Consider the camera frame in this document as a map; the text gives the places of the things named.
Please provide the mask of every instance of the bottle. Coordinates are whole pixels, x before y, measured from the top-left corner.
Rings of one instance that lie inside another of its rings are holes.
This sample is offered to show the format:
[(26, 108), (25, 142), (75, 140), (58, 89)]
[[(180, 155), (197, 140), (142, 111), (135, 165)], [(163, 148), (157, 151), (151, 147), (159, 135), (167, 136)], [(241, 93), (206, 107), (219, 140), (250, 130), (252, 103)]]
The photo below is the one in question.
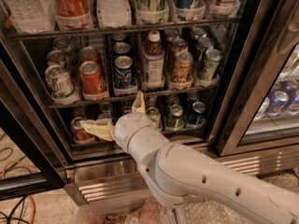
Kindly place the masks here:
[(160, 33), (150, 31), (143, 48), (143, 79), (154, 87), (154, 83), (163, 80), (164, 48), (161, 44)]

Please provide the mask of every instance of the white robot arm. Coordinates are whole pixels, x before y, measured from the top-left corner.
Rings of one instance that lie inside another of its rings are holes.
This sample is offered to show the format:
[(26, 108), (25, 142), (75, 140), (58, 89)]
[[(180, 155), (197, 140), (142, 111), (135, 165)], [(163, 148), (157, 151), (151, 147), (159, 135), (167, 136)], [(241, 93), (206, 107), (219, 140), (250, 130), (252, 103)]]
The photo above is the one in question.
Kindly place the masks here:
[(236, 172), (150, 126), (144, 113), (121, 117), (115, 140), (137, 163), (154, 197), (177, 208), (188, 194), (222, 203), (254, 223), (299, 224), (299, 195)]

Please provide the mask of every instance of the beverage cooler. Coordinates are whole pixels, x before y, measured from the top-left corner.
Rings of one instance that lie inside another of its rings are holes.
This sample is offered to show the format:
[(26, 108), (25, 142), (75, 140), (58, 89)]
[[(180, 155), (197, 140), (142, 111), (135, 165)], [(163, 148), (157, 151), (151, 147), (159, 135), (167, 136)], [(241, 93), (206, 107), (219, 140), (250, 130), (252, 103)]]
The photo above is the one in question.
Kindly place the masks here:
[(115, 125), (141, 91), (171, 141), (249, 175), (296, 167), (298, 1), (2, 0), (1, 127), (78, 205), (147, 189), (79, 122)]

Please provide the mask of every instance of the refrigerator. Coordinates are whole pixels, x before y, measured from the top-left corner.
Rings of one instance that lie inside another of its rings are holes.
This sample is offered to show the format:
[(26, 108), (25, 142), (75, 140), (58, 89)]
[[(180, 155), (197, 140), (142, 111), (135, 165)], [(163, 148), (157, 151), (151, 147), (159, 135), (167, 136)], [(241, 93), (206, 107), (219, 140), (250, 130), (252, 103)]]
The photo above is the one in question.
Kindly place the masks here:
[[(126, 107), (132, 105), (138, 91), (143, 92), (146, 105), (154, 104), (160, 109), (161, 132), (171, 141), (193, 147), (249, 175), (273, 173), (299, 165), (296, 114), (287, 116), (281, 110), (281, 114), (268, 117), (264, 111), (263, 117), (256, 119), (264, 98), (279, 79), (280, 71), (295, 54), (299, 37), (299, 0), (235, 0), (236, 11), (231, 16), (215, 17), (203, 13), (200, 19), (190, 21), (179, 21), (171, 0), (168, 0), (169, 16), (164, 16), (158, 23), (140, 20), (142, 14), (136, 12), (135, 3), (130, 1), (127, 10), (130, 16), (121, 26), (103, 26), (105, 14), (97, 14), (96, 0), (90, 0), (93, 22), (88, 28), (64, 29), (58, 22), (51, 32), (25, 33), (20, 32), (21, 28), (16, 24), (11, 26), (9, 8), (2, 0), (1, 127), (13, 140), (18, 141), (18, 135), (14, 133), (19, 129), (20, 136), (29, 137), (25, 142), (29, 148), (15, 143), (39, 169), (38, 178), (44, 180), (39, 189), (32, 183), (26, 184), (27, 188), (20, 195), (64, 188), (77, 205), (83, 205), (147, 189), (135, 161), (117, 144), (99, 138), (87, 144), (78, 143), (71, 130), (74, 112), (83, 106), (89, 119), (94, 120), (103, 114), (103, 109), (112, 107), (110, 115), (115, 124)], [(212, 8), (206, 0), (201, 1), (205, 12)], [(164, 73), (165, 82), (160, 87), (151, 89), (145, 85), (140, 65), (144, 37), (153, 30), (163, 36), (165, 30), (177, 29), (180, 37), (187, 39), (185, 35), (192, 27), (206, 28), (207, 35), (223, 54), (217, 75), (213, 77), (215, 82), (200, 85), (191, 82), (190, 86), (178, 89), (167, 83)], [(136, 84), (125, 93), (116, 89), (111, 50), (112, 36), (119, 33), (128, 34), (128, 43), (135, 55)], [(53, 40), (62, 36), (72, 40), (76, 52), (88, 46), (97, 48), (107, 85), (103, 99), (85, 99), (80, 79), (76, 77), (78, 100), (67, 105), (53, 101), (45, 79), (47, 55), (53, 50)], [(206, 105), (203, 122), (188, 126), (184, 118), (183, 127), (167, 130), (164, 123), (167, 97), (176, 95), (187, 116), (187, 92), (191, 91), (197, 91)], [(282, 123), (289, 120), (290, 125), (269, 128), (277, 119)], [(33, 175), (26, 178), (37, 179)], [(18, 178), (10, 180), (17, 186), (20, 184)], [(1, 183), (2, 186), (7, 191), (15, 187), (5, 183)], [(9, 195), (1, 196), (1, 199), (9, 198)]]

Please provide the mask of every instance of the bottle cap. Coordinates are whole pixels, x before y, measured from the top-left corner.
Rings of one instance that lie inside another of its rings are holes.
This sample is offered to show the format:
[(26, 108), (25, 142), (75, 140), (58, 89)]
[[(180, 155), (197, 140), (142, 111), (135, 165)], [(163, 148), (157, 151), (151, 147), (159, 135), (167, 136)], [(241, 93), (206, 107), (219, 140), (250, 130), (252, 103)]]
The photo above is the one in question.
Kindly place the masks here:
[(160, 33), (158, 31), (149, 32), (149, 41), (157, 42), (160, 41)]

